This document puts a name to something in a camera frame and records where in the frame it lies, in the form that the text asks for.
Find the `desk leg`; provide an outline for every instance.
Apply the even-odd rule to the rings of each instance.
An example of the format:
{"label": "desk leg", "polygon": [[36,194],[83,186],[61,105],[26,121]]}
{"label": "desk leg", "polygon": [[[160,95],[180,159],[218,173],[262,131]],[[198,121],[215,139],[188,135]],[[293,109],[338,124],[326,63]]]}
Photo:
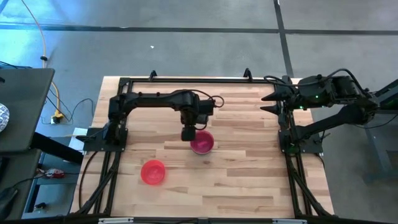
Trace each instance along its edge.
{"label": "desk leg", "polygon": [[40,149],[45,153],[57,156],[69,162],[81,164],[81,162],[83,161],[83,155],[80,152],[68,146],[64,146],[63,144],[39,133],[35,133],[33,135],[30,147]]}

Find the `wooden table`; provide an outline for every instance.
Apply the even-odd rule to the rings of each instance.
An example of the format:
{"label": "wooden table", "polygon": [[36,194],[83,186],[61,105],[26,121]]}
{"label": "wooden table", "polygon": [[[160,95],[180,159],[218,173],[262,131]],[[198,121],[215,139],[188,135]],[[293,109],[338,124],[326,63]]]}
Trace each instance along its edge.
{"label": "wooden table", "polygon": [[[93,127],[108,121],[109,98],[116,95],[120,77],[104,77]],[[224,107],[215,109],[207,131],[215,139],[213,151],[200,156],[180,140],[180,113],[170,108],[137,108],[127,120],[129,136],[122,153],[112,216],[130,217],[293,217],[284,155],[277,142],[277,116],[262,111],[261,98],[274,91],[265,84],[134,83],[133,91],[170,93],[198,89],[221,95]],[[312,123],[309,110],[295,111],[297,124]],[[104,153],[99,152],[83,183],[83,203],[100,179]],[[83,170],[89,155],[85,156]],[[162,185],[150,186],[140,178],[151,159],[167,169]],[[324,208],[333,213],[325,171],[319,158],[303,155],[307,184]],[[101,211],[108,189],[105,190]],[[299,190],[302,211],[302,193]],[[71,212],[78,209],[78,186]]]}

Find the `concrete floor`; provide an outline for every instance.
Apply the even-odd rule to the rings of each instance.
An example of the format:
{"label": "concrete floor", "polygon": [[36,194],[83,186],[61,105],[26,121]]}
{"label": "concrete floor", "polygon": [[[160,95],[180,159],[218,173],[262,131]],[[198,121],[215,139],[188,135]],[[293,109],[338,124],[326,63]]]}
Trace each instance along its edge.
{"label": "concrete floor", "polygon": [[[41,24],[115,27],[219,27],[277,29],[272,0],[25,0]],[[394,0],[280,0],[286,29],[397,30]],[[19,0],[9,0],[0,24],[32,23]],[[49,67],[61,98],[72,109],[98,98],[105,75],[255,77],[286,73],[279,34],[45,31]],[[396,35],[287,35],[294,77],[324,75],[346,67],[362,86],[377,90],[397,78]],[[0,60],[40,67],[37,30],[0,30]],[[91,124],[91,105],[76,110],[74,125],[44,125],[48,136]],[[338,111],[313,110],[315,120]],[[54,108],[44,106],[49,122]],[[365,133],[354,126],[329,131],[324,141],[326,176],[335,213],[345,218],[398,223],[398,181],[365,184],[374,158]]]}

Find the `red bowl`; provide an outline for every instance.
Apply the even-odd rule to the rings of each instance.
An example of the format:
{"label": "red bowl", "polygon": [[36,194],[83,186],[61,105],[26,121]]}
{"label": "red bowl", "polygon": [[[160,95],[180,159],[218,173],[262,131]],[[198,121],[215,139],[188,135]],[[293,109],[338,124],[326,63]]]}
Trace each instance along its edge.
{"label": "red bowl", "polygon": [[141,168],[141,179],[149,184],[156,185],[164,179],[166,170],[162,162],[151,160],[146,162]]}
{"label": "red bowl", "polygon": [[191,141],[192,150],[200,155],[207,154],[214,146],[214,138],[208,131],[197,131],[195,140]]}

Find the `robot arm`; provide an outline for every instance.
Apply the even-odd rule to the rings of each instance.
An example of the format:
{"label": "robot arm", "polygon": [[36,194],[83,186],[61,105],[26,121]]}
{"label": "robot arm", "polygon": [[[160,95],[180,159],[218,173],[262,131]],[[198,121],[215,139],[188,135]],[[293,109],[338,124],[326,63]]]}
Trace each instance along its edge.
{"label": "robot arm", "polygon": [[107,143],[118,141],[118,132],[121,123],[129,113],[139,107],[172,108],[181,113],[181,123],[184,125],[181,132],[183,141],[195,139],[195,125],[206,124],[208,116],[213,115],[215,100],[201,100],[191,90],[176,90],[172,93],[122,93],[109,100],[107,128],[103,138]]}
{"label": "robot arm", "polygon": [[286,127],[289,129],[281,132],[282,139],[285,139],[282,142],[286,146],[299,144],[301,140],[308,139],[316,133],[342,124],[365,124],[373,118],[379,108],[376,97],[363,90],[354,76],[333,75],[303,78],[297,85],[293,85],[287,76],[281,80],[277,79],[277,82],[270,82],[275,85],[275,92],[265,96],[262,101],[278,101],[279,104],[264,106],[261,109],[286,120],[296,109],[345,105],[339,113],[307,126],[296,126],[286,121]]}

